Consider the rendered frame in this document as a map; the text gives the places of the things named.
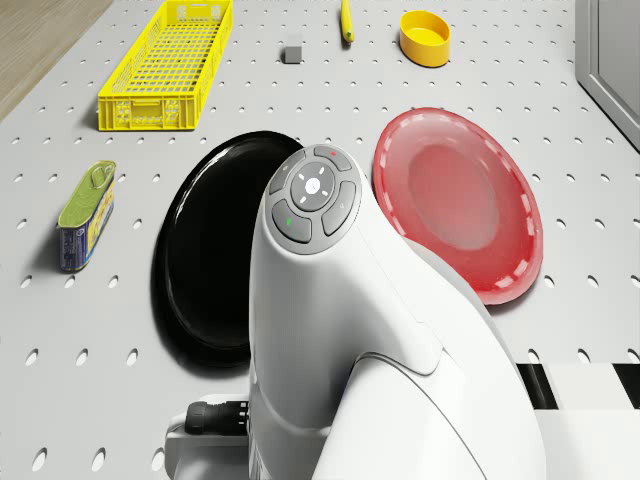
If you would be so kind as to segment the yellow basket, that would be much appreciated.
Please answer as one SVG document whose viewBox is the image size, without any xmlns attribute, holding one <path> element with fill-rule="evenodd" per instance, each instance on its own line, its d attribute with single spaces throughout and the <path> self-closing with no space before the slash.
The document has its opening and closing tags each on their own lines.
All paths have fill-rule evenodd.
<svg viewBox="0 0 640 480">
<path fill-rule="evenodd" d="M 100 90 L 99 129 L 195 129 L 232 10 L 232 0 L 166 0 Z"/>
</svg>

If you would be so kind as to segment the yellow bowl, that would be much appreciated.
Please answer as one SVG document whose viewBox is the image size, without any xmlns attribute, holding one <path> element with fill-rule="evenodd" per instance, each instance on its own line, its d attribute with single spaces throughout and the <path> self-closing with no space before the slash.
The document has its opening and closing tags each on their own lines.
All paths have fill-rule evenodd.
<svg viewBox="0 0 640 480">
<path fill-rule="evenodd" d="M 400 19 L 400 47 L 414 63 L 440 67 L 449 60 L 450 27 L 434 13 L 408 11 Z"/>
</svg>

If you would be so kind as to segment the red plate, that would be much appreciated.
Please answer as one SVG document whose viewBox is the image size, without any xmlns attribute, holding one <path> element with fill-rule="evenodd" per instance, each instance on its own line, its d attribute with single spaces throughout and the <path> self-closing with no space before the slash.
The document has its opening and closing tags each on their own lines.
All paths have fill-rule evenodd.
<svg viewBox="0 0 640 480">
<path fill-rule="evenodd" d="M 543 229 L 534 195 L 470 120 L 436 108 L 397 116 L 378 140 L 373 183 L 397 232 L 446 261 L 484 304 L 512 301 L 536 280 Z"/>
</svg>

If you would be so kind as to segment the black plate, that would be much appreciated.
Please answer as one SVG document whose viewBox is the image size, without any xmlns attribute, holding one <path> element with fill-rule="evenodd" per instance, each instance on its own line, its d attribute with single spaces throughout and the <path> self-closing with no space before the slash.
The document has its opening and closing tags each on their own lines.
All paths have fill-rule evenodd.
<svg viewBox="0 0 640 480">
<path fill-rule="evenodd" d="M 245 133 L 211 150 L 180 186 L 152 268 L 158 329 L 176 356 L 203 367 L 248 362 L 256 215 L 271 177 L 301 147 L 281 133 Z"/>
</svg>

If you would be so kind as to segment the banana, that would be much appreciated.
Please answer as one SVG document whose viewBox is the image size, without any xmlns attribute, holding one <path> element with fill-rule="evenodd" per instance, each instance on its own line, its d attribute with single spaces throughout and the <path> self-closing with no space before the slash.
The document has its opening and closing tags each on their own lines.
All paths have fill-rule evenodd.
<svg viewBox="0 0 640 480">
<path fill-rule="evenodd" d="M 341 0 L 340 10 L 341 32 L 347 44 L 354 42 L 355 34 L 351 15 L 350 0 Z"/>
</svg>

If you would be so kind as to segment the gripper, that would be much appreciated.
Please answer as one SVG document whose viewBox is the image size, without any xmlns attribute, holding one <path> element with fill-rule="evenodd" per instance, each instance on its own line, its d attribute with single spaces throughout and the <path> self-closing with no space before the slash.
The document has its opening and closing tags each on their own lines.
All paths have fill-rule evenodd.
<svg viewBox="0 0 640 480">
<path fill-rule="evenodd" d="M 171 480 L 248 480 L 248 399 L 203 397 L 173 417 L 165 436 Z"/>
</svg>

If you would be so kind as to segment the flat-sided can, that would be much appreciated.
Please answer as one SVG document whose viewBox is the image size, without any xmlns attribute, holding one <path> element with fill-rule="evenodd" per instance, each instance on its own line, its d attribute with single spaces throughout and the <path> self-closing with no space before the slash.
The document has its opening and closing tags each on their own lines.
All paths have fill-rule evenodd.
<svg viewBox="0 0 640 480">
<path fill-rule="evenodd" d="M 59 215 L 60 267 L 81 270 L 113 210 L 114 161 L 98 161 L 84 174 Z"/>
</svg>

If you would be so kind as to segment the white cabinet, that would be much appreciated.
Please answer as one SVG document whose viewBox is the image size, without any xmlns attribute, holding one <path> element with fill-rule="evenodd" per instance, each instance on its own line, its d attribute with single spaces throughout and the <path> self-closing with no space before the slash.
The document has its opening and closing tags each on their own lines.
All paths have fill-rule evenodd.
<svg viewBox="0 0 640 480">
<path fill-rule="evenodd" d="M 575 75 L 640 151 L 640 0 L 575 0 Z"/>
</svg>

